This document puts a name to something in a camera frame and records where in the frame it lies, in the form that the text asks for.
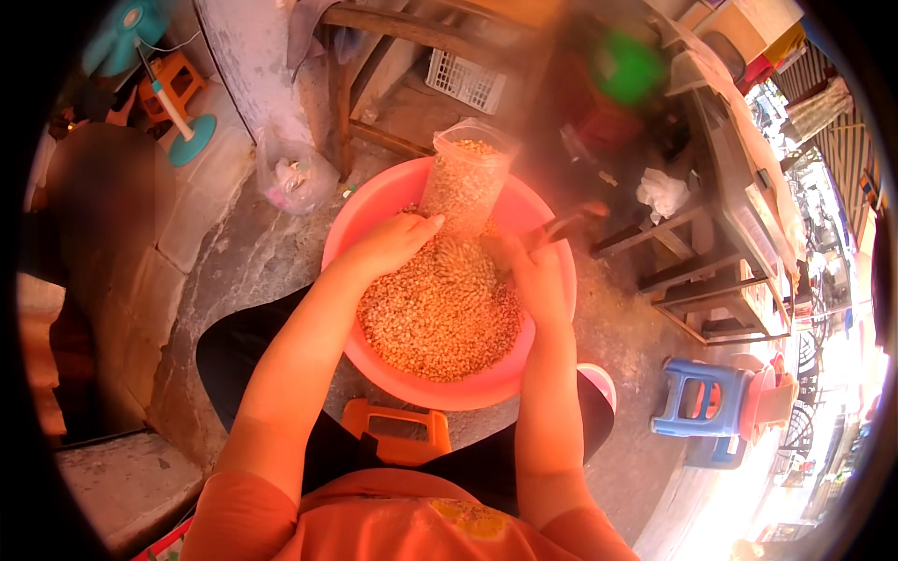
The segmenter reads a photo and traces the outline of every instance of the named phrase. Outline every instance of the red container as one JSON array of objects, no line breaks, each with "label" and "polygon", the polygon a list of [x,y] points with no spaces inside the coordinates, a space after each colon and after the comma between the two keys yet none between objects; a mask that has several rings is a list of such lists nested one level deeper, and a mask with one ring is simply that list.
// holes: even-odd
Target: red container
[{"label": "red container", "polygon": [[[351,247],[372,226],[417,204],[424,192],[433,158],[418,158],[383,171],[363,185],[340,210],[324,242],[324,269],[340,253]],[[555,217],[542,199],[518,178],[509,175],[493,219],[502,233],[522,234]],[[567,313],[574,318],[577,301],[577,272],[567,241],[555,244],[561,261]],[[464,380],[436,382],[405,373],[384,362],[368,345],[358,320],[349,333],[344,352],[358,370],[384,391],[423,408],[469,411],[496,405],[521,391],[521,372],[533,344],[535,327],[525,320],[511,353],[487,370]]]},{"label": "red container", "polygon": [[642,131],[639,116],[599,92],[582,58],[562,53],[553,63],[556,107],[584,145],[613,151]]}]

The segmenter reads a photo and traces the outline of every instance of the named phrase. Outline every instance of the plastic bag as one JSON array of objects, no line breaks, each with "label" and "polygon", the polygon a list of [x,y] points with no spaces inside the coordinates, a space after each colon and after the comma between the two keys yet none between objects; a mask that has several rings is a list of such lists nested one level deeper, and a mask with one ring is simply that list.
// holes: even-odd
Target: plastic bag
[{"label": "plastic bag", "polygon": [[271,127],[256,131],[256,174],[269,202],[291,215],[307,215],[336,190],[339,173],[314,148],[286,141]]},{"label": "plastic bag", "polygon": [[[457,143],[471,141],[467,146]],[[520,143],[475,118],[434,133],[436,158],[427,175],[420,211],[444,215],[447,235],[483,232]]]},{"label": "plastic bag", "polygon": [[661,217],[670,218],[689,200],[686,182],[675,180],[666,173],[653,168],[646,168],[642,174],[642,182],[636,188],[636,199],[652,207],[652,222],[658,224]]}]

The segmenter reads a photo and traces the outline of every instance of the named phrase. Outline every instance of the blue plastic stool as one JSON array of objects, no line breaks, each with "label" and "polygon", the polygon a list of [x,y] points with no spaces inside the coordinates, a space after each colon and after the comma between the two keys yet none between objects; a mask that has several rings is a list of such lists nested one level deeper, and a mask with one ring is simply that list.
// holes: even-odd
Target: blue plastic stool
[{"label": "blue plastic stool", "polygon": [[[685,358],[674,358],[667,363],[665,372],[671,375],[671,390],[662,416],[652,417],[652,431],[668,436],[733,436],[739,434],[739,413],[742,399],[752,383],[752,375],[727,366],[694,363]],[[695,418],[679,416],[683,389],[688,380],[704,384],[701,408]],[[711,401],[714,384],[720,387],[720,404],[712,418],[705,418]]]},{"label": "blue plastic stool", "polygon": [[[733,453],[729,452],[731,439],[738,439]],[[693,436],[693,446],[683,463],[691,468],[736,469],[742,465],[748,442],[741,436]]]}]

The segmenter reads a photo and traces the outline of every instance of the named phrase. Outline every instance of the person's left hand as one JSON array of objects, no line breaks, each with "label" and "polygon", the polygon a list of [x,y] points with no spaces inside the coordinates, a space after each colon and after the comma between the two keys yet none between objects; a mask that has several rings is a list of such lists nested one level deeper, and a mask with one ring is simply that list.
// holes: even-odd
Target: person's left hand
[{"label": "person's left hand", "polygon": [[377,224],[338,260],[360,267],[361,274],[374,280],[408,263],[439,232],[443,222],[443,215],[425,218],[398,213]]}]

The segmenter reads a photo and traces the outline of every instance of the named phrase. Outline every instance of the white plastic crate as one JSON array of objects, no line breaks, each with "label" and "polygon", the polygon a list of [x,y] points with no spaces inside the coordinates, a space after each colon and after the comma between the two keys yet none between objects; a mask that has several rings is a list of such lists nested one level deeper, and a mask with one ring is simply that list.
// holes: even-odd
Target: white plastic crate
[{"label": "white plastic crate", "polygon": [[435,48],[425,83],[488,115],[495,115],[505,82],[504,74]]}]

